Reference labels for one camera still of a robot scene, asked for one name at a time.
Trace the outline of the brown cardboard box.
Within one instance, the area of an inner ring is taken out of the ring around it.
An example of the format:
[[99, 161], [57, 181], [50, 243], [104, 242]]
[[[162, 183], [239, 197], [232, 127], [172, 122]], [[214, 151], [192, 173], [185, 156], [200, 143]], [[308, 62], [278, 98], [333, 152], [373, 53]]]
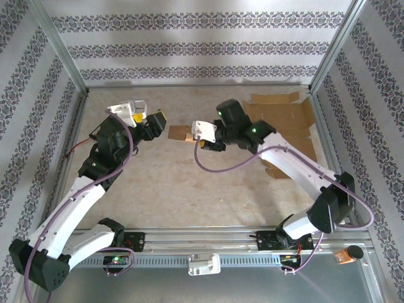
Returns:
[[169, 126], [168, 139], [193, 142], [194, 137], [193, 134], [191, 133], [191, 126], [186, 125]]
[[301, 101], [299, 92], [252, 94], [249, 101], [243, 101], [243, 109], [252, 122], [267, 122], [293, 147], [314, 162], [317, 161], [310, 132], [316, 119], [308, 98]]

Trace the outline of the controller board with green light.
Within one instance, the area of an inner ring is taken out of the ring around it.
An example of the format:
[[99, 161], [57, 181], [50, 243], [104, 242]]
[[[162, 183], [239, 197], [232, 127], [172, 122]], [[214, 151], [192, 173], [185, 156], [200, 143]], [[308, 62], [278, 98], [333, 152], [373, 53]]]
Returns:
[[103, 265], [107, 266], [126, 266], [130, 262], [130, 257], [128, 255], [118, 255], [118, 256], [104, 256]]

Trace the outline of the grey metal sheet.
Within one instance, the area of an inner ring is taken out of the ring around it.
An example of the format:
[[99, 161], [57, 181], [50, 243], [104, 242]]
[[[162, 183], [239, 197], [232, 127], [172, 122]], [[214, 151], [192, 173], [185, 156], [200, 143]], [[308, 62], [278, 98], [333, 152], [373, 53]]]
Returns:
[[296, 274], [275, 267], [223, 268], [191, 277], [185, 268], [136, 268], [108, 277], [100, 268], [75, 269], [52, 295], [35, 303], [391, 303], [371, 265], [345, 265], [318, 254]]

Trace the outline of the orange bottle with black cap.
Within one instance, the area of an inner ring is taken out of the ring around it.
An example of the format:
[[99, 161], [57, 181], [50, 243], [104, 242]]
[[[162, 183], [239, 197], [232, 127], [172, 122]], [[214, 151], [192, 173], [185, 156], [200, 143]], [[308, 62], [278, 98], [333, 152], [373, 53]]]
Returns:
[[357, 245], [350, 245], [341, 251], [334, 253], [334, 257], [339, 264], [348, 264], [360, 260], [364, 257], [364, 252]]

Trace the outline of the aluminium side rail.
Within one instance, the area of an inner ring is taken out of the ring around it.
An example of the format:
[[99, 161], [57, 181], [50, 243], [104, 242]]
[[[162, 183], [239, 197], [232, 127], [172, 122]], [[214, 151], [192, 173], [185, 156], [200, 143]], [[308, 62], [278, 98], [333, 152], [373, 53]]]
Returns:
[[73, 112], [72, 119], [66, 133], [61, 157], [59, 159], [59, 164], [57, 166], [56, 175], [54, 178], [54, 186], [50, 191], [50, 195], [45, 204], [44, 212], [40, 221], [41, 223], [44, 222], [50, 215], [51, 211], [56, 207], [57, 202], [61, 199], [61, 196], [64, 193], [64, 188], [66, 186], [71, 166], [71, 161], [66, 155], [77, 143], [87, 98], [88, 94], [83, 95], [78, 102], [76, 110]]
[[[332, 173], [333, 178], [336, 181], [339, 181], [338, 177], [341, 175], [342, 171], [338, 163], [335, 149], [332, 144], [330, 132], [326, 125], [324, 115], [318, 102], [318, 98], [311, 93], [308, 96], [314, 116], [316, 118], [317, 132], [319, 135], [319, 139], [321, 141], [321, 146], [323, 147], [323, 152], [325, 155], [328, 168], [333, 172]], [[355, 215], [353, 213], [355, 206], [355, 199], [350, 195], [348, 195], [348, 202], [350, 203], [352, 209], [347, 214], [347, 218], [345, 219], [345, 225], [340, 223], [338, 230], [360, 230], [359, 226], [357, 225], [357, 219], [355, 218]]]

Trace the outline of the aluminium wall foot rail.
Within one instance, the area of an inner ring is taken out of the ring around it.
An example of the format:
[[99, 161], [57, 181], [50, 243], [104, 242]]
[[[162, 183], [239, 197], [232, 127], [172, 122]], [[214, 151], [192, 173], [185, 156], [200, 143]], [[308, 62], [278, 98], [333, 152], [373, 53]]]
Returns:
[[279, 88], [295, 88], [297, 90], [303, 90], [306, 92], [311, 91], [311, 85], [305, 85], [299, 82], [281, 82], [281, 81], [247, 81], [247, 82], [235, 82], [235, 81], [225, 81], [222, 83], [214, 82], [201, 82], [201, 83], [157, 83], [157, 84], [133, 84], [128, 81], [115, 81], [107, 82], [99, 85], [88, 85], [89, 90], [92, 89], [120, 89], [120, 88], [170, 88], [170, 87], [264, 87], [273, 86]]

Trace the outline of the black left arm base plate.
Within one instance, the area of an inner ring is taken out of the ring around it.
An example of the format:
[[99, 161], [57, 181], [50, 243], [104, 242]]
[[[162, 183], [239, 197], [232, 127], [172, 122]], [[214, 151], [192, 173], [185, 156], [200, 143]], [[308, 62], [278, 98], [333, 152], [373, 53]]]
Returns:
[[122, 247], [130, 248], [136, 253], [143, 252], [145, 246], [144, 232], [125, 232]]

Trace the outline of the aluminium frame post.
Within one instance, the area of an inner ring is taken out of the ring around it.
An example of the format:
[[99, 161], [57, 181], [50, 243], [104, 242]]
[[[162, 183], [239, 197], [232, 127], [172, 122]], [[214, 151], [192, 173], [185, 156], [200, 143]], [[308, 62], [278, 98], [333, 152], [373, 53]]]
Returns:
[[318, 91], [367, 2], [368, 0], [352, 0], [350, 3], [341, 25], [338, 27], [335, 36], [331, 40], [330, 47], [326, 51], [326, 54], [309, 85], [311, 95]]
[[72, 79], [76, 88], [82, 95], [87, 96], [89, 89], [85, 84], [80, 70], [77, 68], [71, 54], [69, 53], [66, 44], [63, 42], [59, 32], [57, 31], [52, 18], [49, 16], [45, 6], [43, 5], [42, 0], [26, 0], [26, 2], [30, 8], [30, 11], [33, 13], [35, 19], [38, 21], [40, 27], [45, 33], [55, 53], [58, 55], [63, 66], [66, 68], [66, 71], [68, 72], [68, 75]]

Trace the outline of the long aluminium base rail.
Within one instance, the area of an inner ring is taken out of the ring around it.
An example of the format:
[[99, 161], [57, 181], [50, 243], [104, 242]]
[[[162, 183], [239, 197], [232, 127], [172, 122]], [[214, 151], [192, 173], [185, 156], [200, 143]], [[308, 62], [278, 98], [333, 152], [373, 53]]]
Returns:
[[[127, 231], [145, 234], [143, 254], [263, 254], [264, 251], [258, 250], [258, 241], [251, 236], [260, 230], [274, 229], [274, 226], [146, 227]], [[332, 254], [350, 245], [357, 245], [369, 253], [375, 251], [370, 233], [362, 229], [337, 230], [324, 235], [317, 252]]]

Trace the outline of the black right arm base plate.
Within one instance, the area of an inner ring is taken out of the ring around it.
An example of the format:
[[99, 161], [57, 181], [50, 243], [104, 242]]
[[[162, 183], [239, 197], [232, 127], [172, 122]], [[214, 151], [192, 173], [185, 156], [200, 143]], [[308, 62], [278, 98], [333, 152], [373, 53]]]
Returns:
[[310, 250], [314, 248], [313, 239], [311, 234], [303, 235], [298, 239], [292, 239], [286, 234], [277, 232], [275, 230], [259, 230], [255, 235], [250, 235], [256, 239], [259, 251], [284, 251], [294, 250], [301, 247], [303, 250]]

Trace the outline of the white plastic bracket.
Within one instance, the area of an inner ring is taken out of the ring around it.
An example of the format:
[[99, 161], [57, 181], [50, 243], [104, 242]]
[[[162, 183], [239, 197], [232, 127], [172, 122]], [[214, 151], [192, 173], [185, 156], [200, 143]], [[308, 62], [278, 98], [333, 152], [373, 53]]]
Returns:
[[189, 276], [214, 275], [221, 272], [217, 253], [192, 254], [187, 257]]

